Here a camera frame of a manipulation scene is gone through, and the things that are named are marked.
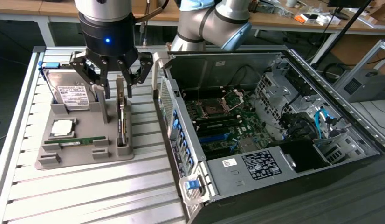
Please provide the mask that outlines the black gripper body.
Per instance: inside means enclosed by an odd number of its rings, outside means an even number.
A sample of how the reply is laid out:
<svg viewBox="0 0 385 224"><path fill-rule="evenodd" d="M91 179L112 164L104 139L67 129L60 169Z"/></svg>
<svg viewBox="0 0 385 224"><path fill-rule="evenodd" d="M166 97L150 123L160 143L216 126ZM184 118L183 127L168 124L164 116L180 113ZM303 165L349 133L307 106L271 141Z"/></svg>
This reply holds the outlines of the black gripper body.
<svg viewBox="0 0 385 224"><path fill-rule="evenodd" d="M87 49L98 56L126 58L136 61L139 52L135 45L135 17L128 16L112 22L95 21L79 14Z"/></svg>

